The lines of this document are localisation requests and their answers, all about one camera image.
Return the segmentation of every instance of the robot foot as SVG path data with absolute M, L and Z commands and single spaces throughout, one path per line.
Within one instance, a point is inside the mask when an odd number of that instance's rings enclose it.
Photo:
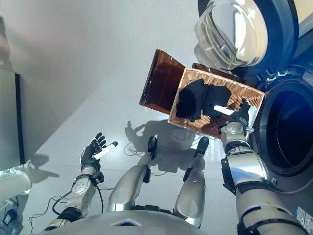
M 151 136 L 148 141 L 148 153 L 151 154 L 151 160 L 156 157 L 157 139 Z
M 206 136 L 203 136 L 198 143 L 197 152 L 195 154 L 195 157 L 197 156 L 198 153 L 201 153 L 204 155 L 208 146 L 209 146 L 209 138 Z

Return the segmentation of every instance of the wicker basket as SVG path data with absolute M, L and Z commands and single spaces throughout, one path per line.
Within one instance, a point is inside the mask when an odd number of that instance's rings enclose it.
M 230 116 L 223 114 L 221 118 L 211 119 L 209 116 L 201 114 L 201 119 L 195 120 L 195 122 L 191 122 L 187 119 L 176 116 L 176 105 L 179 101 L 180 91 L 185 86 L 198 79 L 203 79 L 205 84 L 228 87 L 228 89 L 230 89 L 231 91 L 231 97 L 227 104 L 229 108 L 239 110 L 239 105 L 242 102 L 242 99 L 245 98 L 250 102 L 251 105 L 256 106 L 257 112 L 259 112 L 262 100 L 264 98 L 263 92 L 247 85 L 241 84 L 239 82 L 221 77 L 219 75 L 204 72 L 201 70 L 185 68 L 170 112 L 170 117 L 168 119 L 169 123 L 180 127 L 196 130 L 219 139 L 221 138 L 218 132 L 218 127 L 229 121 Z

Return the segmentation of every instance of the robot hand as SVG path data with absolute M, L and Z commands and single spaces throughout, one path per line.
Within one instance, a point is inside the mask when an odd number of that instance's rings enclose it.
M 100 158 L 110 152 L 117 146 L 117 142 L 105 145 L 107 141 L 105 140 L 104 135 L 99 132 L 90 142 L 88 146 L 86 146 L 83 150 L 83 153 L 80 157 L 80 162 L 82 165 L 82 169 L 92 166 L 96 169 L 96 171 L 100 171 Z
M 243 122 L 243 125 L 245 125 L 247 127 L 248 126 L 248 122 L 249 122 L 249 113 L 248 113 L 248 111 L 249 111 L 251 105 L 249 104 L 249 102 L 247 100 L 243 99 L 242 103 L 240 104 L 240 107 L 241 107 L 240 110 L 235 111 L 235 112 L 232 113 L 232 115 L 231 115 L 232 121 Z
M 240 107 L 240 110 L 231 114 L 231 121 L 239 122 L 244 126 L 244 129 L 249 132 L 253 132 L 254 130 L 252 129 L 252 126 L 256 119 L 257 108 L 255 106 L 251 106 L 249 101 L 246 99 L 242 100 Z

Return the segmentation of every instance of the black cloth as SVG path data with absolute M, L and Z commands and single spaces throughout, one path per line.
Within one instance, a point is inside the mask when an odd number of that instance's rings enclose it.
M 182 89 L 179 93 L 179 102 L 176 105 L 176 116 L 186 118 L 191 122 L 200 119 L 206 88 L 204 80 L 199 79 Z
M 226 107 L 231 96 L 231 91 L 227 87 L 206 85 L 206 95 L 203 103 L 203 114 L 210 118 L 220 118 L 222 113 L 214 110 L 215 105 Z

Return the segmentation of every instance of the washing machine drum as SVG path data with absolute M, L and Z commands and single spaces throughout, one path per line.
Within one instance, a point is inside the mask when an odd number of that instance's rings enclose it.
M 250 143 L 268 168 L 283 176 L 313 162 L 313 75 L 284 79 L 265 96 Z

